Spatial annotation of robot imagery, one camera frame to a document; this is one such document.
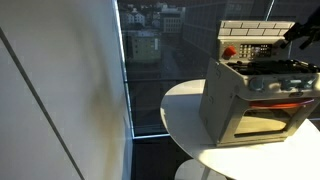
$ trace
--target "building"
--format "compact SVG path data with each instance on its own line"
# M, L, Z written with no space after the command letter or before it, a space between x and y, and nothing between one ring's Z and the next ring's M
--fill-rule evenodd
M161 26L161 23L160 23L160 20L158 20L158 19L154 19L154 20L152 20L152 26L153 27L155 27L155 28L160 28Z
M160 12L153 12L152 19L160 20Z
M181 33L185 8L163 6L160 13L160 26L163 33Z
M139 12L120 11L119 14L122 29L134 24L141 24L142 26L145 26L146 18Z
M126 61L151 64L161 59L161 40L157 31L123 31Z
M165 6L165 7L168 7L167 3L157 2L156 5L155 5L156 8L163 8L164 6Z
M131 23L139 23L142 24L142 26L145 26L146 24L146 18L144 15L142 15L141 13L132 13L133 17L134 17L134 21Z

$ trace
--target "oven control knob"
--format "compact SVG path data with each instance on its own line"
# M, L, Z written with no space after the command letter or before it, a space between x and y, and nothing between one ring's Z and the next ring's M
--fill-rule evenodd
M310 79L307 79L305 81L303 81L301 84L302 84L302 88L303 89L311 89L312 88L312 85L313 85L313 82L315 81L316 79L313 77L313 78L310 78Z
M254 77L249 81L249 88L253 91L262 91L264 88L264 79L262 77Z
M302 81L300 79L282 80L281 90L291 91L293 88L298 87Z
M231 57L235 54L237 54L237 51L234 46L228 46L223 52L224 57Z

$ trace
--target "white wall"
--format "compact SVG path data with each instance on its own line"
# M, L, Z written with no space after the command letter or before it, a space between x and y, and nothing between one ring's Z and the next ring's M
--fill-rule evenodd
M7 33L81 172L86 179L92 180L126 180L131 170L132 143L113 5L111 0L11 0L2 1L0 6L0 26ZM1 107L15 108L2 91L0 97L4 99ZM30 116L34 113L27 108L24 111ZM1 113L1 121L10 121L7 116L6 111ZM14 118L17 124L35 121L33 116L22 117L21 114ZM38 126L31 126L29 130L38 132L44 128ZM3 129L6 129L5 125L1 125L1 132ZM25 131L23 128L6 131L6 136L23 137ZM38 143L50 144L61 150L57 140L52 139L54 136L50 137L44 136ZM0 144L3 141L7 139L2 136ZM1 150L0 153L3 157L10 155ZM56 155L48 152L47 155L43 163L52 161L55 164L54 159L65 156L62 152ZM1 162L4 168L0 173L6 174L4 169L8 168L15 171L23 168ZM24 162L30 164L32 171L39 168L32 166L33 159ZM70 166L68 161L64 162L63 166ZM66 170L62 166L57 168L52 171Z
M79 180L0 43L0 179Z

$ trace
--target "oven window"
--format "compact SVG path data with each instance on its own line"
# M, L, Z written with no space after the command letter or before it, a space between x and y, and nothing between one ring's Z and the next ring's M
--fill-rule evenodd
M244 113L235 135L281 131L299 108L249 109Z

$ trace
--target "red button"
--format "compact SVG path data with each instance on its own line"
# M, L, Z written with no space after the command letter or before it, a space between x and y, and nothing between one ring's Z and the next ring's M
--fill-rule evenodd
M235 54L237 54L237 51L234 46L228 46L223 52L223 56L226 56L226 57L231 57Z

